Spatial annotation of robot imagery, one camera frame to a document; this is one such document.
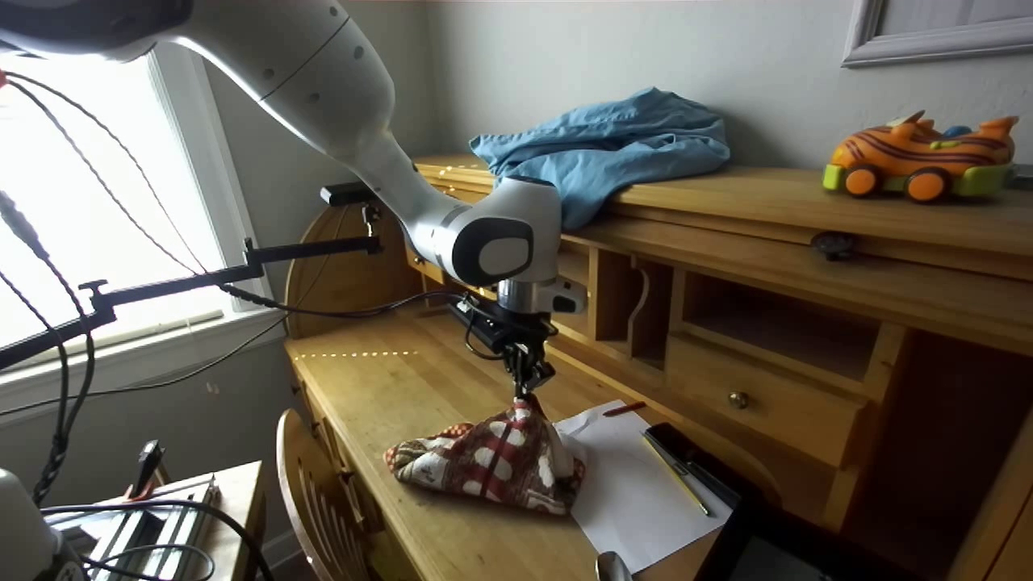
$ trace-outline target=toy car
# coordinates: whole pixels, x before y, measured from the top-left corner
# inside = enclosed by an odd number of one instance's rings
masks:
[[[925,111],[847,137],[825,166],[822,185],[854,197],[876,191],[903,191],[929,204],[954,194],[992,195],[1012,173],[1015,152],[1011,127],[1018,117],[979,125],[978,131],[945,137],[933,129]]]

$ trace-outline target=drawer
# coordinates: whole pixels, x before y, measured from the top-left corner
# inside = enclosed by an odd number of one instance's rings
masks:
[[[733,422],[840,466],[860,399],[684,335],[667,340],[667,388]]]
[[[421,273],[424,276],[434,280],[438,284],[445,283],[444,271],[417,256],[408,245],[405,247],[405,262],[409,265],[409,267],[415,269],[416,272]]]

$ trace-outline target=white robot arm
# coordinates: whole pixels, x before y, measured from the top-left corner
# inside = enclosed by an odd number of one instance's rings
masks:
[[[390,75],[336,0],[0,0],[0,40],[41,55],[117,60],[158,41],[185,45],[352,170],[428,262],[473,286],[498,283],[499,306],[509,311],[585,306],[585,287],[558,278],[555,188],[504,179],[471,206],[427,183],[390,132]]]

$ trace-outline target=sheet of paper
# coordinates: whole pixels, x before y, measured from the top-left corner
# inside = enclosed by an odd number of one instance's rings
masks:
[[[597,551],[617,551],[637,573],[724,524],[731,510],[686,477],[713,516],[703,515],[646,441],[641,417],[602,416],[621,405],[612,401],[555,425],[564,445],[587,458],[574,519]]]

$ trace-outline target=patterned cloth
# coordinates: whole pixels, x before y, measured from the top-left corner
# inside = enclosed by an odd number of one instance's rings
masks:
[[[565,515],[585,463],[560,441],[533,396],[479,424],[457,424],[384,453],[401,482]]]

